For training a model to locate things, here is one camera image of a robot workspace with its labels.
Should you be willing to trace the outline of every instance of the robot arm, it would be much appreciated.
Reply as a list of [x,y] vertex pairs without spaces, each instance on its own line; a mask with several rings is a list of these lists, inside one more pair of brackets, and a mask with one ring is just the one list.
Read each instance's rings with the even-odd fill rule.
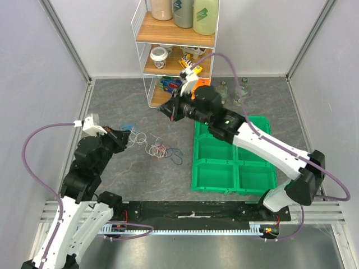
[[[183,86],[176,89],[171,98],[159,106],[160,112],[163,112],[171,121],[188,117],[206,124],[209,132],[215,138],[257,154],[277,166],[288,176],[287,182],[276,189],[268,190],[262,196],[259,201],[261,215],[265,217],[265,215],[278,212],[281,208],[293,203],[311,205],[324,175],[303,160],[299,160],[298,156],[311,160],[324,168],[325,157],[321,152],[314,151],[309,154],[306,151],[295,149],[254,126],[259,133],[258,136],[242,115],[223,107],[220,95],[212,86],[200,86],[195,89],[198,77],[190,68],[182,71],[181,79]],[[295,152],[297,156],[262,139],[264,134],[266,138]]]
[[75,127],[82,127],[90,136],[78,142],[75,160],[63,180],[60,191],[63,218],[58,220],[58,208],[39,253],[33,260],[25,262],[21,269],[78,269],[83,254],[98,231],[113,217],[114,210],[121,209],[122,197],[104,192],[100,194],[89,218],[76,231],[81,216],[101,183],[102,172],[113,154],[125,150],[131,132],[99,126],[96,114],[76,121]]

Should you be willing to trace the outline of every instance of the wooden shelf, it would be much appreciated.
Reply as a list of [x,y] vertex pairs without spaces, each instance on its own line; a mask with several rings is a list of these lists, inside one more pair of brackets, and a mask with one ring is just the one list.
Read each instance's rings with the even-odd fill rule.
[[215,35],[200,35],[193,28],[183,29],[174,24],[173,19],[159,21],[152,17],[148,11],[139,34],[137,42],[153,44],[175,44],[188,47],[214,48]]
[[[152,45],[151,49],[157,47],[158,45]],[[193,62],[199,61],[201,57],[211,53],[211,49],[207,49],[206,52],[200,56],[197,60],[191,60]],[[146,62],[146,66],[144,69],[145,75],[158,75],[158,76],[179,76],[182,71],[182,66],[178,63],[178,60],[183,57],[182,49],[180,47],[174,46],[173,52],[166,59],[166,67],[164,69],[158,69],[153,63],[150,54],[148,55],[148,59]],[[211,70],[211,58],[204,60],[201,65],[203,70],[198,74],[201,78],[209,78],[210,70]]]
[[162,90],[158,85],[155,87],[155,91],[153,92],[153,97],[151,100],[151,107],[156,108],[159,105],[162,105],[168,99],[171,98],[171,94]]

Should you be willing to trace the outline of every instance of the white wall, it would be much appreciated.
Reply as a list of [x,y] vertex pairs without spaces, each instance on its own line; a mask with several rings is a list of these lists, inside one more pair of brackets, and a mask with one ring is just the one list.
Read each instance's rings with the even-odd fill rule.
[[[51,0],[91,76],[140,77],[131,20],[139,0]],[[217,48],[242,75],[284,75],[325,0],[222,0]],[[215,76],[232,75],[216,59]]]
[[[325,0],[222,0],[217,51],[230,55],[240,75],[288,72]],[[232,76],[222,59],[215,76]]]
[[[53,198],[23,167],[22,144],[41,126],[74,121],[85,86],[39,1],[0,1],[0,268],[28,259],[45,200]],[[52,187],[72,131],[58,127],[30,142],[29,164]]]
[[139,0],[51,0],[90,76],[140,77],[131,20]]
[[[359,251],[359,2],[340,0],[293,76],[300,115],[313,148],[326,155],[326,167],[351,191],[341,204]],[[344,197],[328,177],[328,194]]]

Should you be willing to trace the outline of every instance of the green tray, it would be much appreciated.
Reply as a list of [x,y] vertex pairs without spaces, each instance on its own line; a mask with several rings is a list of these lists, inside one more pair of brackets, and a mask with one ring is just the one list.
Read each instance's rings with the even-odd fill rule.
[[[270,133],[265,117],[250,116],[255,126]],[[262,195],[277,187],[275,167],[245,149],[214,138],[208,127],[196,122],[192,190]]]

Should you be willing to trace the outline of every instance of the bottle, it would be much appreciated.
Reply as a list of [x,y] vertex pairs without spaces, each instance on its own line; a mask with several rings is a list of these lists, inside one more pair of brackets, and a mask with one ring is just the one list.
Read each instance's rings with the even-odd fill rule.
[[234,90],[234,105],[241,105],[248,97],[252,95],[251,88],[248,85],[248,79],[242,78],[240,88],[236,87]]
[[193,1],[176,0],[173,2],[173,19],[178,27],[191,28],[193,26]]
[[222,103],[222,105],[224,105],[228,95],[227,83],[225,81],[221,81],[220,85],[215,88],[215,91],[219,93],[221,98],[220,102]]
[[193,30],[200,35],[215,33],[218,18],[218,0],[195,0]]
[[172,19],[172,0],[151,0],[151,14],[160,21]]

